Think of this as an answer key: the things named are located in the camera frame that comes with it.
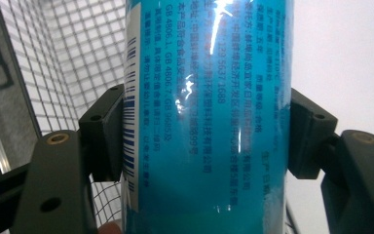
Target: blue cylindrical can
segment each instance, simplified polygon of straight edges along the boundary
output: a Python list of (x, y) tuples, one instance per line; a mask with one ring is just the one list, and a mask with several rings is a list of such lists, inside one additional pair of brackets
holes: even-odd
[(129, 0), (125, 233), (282, 233), (292, 0)]

